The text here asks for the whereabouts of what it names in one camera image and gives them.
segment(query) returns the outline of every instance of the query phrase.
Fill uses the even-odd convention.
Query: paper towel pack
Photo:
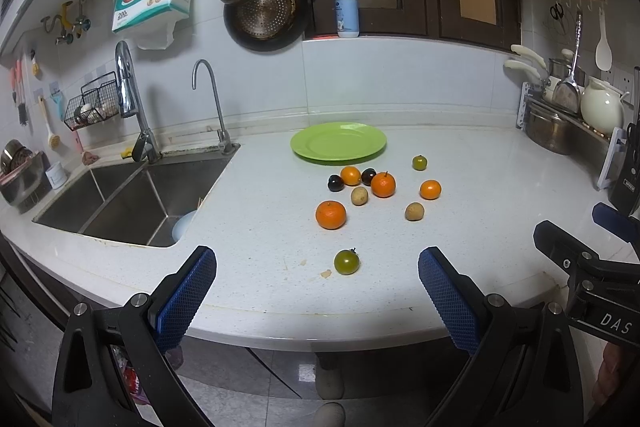
[[[111,29],[143,50],[165,50],[190,7],[191,0],[116,0]]]

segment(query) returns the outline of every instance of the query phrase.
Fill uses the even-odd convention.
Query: orange
[[[323,201],[316,208],[316,221],[324,229],[339,229],[346,220],[347,211],[338,201]]]
[[[440,197],[442,187],[436,180],[427,180],[420,185],[420,195],[425,200],[436,200]]]
[[[371,180],[371,192],[379,198],[388,198],[396,191],[396,180],[388,172],[379,172]]]
[[[360,183],[360,171],[349,165],[340,171],[340,178],[342,178],[345,185],[353,187]]]

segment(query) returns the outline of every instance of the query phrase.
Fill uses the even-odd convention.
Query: shoe
[[[344,427],[344,408],[335,402],[321,405],[314,415],[313,427]]]

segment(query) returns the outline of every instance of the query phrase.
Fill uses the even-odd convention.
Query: green plate
[[[380,129],[353,122],[313,125],[291,138],[294,153],[304,158],[328,162],[371,156],[385,145],[386,136]]]

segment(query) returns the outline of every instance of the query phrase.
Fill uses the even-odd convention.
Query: pull-out faucet
[[[120,116],[129,118],[136,115],[140,126],[140,136],[133,147],[131,157],[136,162],[142,162],[144,159],[147,159],[149,163],[156,162],[161,158],[161,153],[156,143],[156,137],[146,122],[145,110],[138,92],[136,73],[133,70],[131,52],[125,41],[116,44],[116,77]]]

